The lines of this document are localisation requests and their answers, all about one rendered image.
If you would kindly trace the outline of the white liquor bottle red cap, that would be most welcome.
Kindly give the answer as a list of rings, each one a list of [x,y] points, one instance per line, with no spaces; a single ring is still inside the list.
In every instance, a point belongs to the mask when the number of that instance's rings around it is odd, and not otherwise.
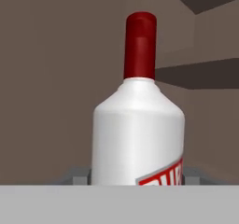
[[[185,116],[155,84],[157,19],[126,20],[123,82],[93,112],[91,183],[182,183]]]

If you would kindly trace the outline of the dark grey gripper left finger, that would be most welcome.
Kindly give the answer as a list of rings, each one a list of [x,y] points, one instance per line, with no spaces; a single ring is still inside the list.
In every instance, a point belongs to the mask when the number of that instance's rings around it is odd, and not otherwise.
[[[91,183],[91,168],[76,167],[57,181],[58,185],[88,186]]]

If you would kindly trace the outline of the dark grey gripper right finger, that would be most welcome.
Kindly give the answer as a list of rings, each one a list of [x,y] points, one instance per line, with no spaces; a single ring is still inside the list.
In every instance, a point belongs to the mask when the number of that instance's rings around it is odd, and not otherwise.
[[[196,168],[185,167],[183,169],[183,184],[190,185],[211,185],[209,180],[201,171]]]

